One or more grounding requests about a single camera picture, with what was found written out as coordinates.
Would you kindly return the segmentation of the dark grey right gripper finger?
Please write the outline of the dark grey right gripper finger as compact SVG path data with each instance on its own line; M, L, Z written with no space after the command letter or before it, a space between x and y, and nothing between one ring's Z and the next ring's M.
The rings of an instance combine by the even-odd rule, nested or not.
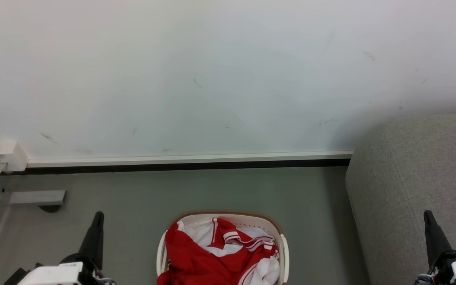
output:
M431 267L440 254L452 247L431 210L424 211L424 224L428 266Z

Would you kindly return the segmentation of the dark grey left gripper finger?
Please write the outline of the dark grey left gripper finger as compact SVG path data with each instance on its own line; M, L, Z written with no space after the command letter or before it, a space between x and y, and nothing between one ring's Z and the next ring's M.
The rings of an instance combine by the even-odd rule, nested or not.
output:
M97 270L103 268L104 218L105 215L103 212L98 211L95 213L78 251Z

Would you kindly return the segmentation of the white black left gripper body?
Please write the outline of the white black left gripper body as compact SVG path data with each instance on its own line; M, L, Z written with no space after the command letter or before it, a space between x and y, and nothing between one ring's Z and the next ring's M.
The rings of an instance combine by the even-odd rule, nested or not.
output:
M33 270L19 268L3 285L116 285L101 271L101 258L72 254L56 266L36 263Z

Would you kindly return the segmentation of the grey fabric sofa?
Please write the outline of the grey fabric sofa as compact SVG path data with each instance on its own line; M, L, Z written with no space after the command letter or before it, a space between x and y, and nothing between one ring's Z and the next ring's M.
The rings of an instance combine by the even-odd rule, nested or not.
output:
M429 268L424 211L456 249L456 114L375 128L353 152L346 186L371 285L412 285Z

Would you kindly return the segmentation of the white black baseboard strip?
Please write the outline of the white black baseboard strip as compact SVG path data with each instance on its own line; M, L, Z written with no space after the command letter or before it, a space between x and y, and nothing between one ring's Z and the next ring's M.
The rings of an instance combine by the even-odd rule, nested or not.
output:
M254 153L120 158L29 159L26 175L129 171L315 167L349 164L353 151Z

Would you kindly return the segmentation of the grey metal frame leg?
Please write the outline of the grey metal frame leg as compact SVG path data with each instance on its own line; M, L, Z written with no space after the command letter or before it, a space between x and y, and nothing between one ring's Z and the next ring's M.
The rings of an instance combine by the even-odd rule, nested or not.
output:
M67 190L13 191L6 186L4 176L0 176L0 203L5 205L63 205Z

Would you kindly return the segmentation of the white wall socket box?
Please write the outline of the white wall socket box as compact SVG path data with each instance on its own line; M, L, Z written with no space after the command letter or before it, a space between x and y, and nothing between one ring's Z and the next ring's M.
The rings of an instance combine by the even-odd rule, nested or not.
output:
M0 171L19 172L27 168L29 158L17 141L0 141Z

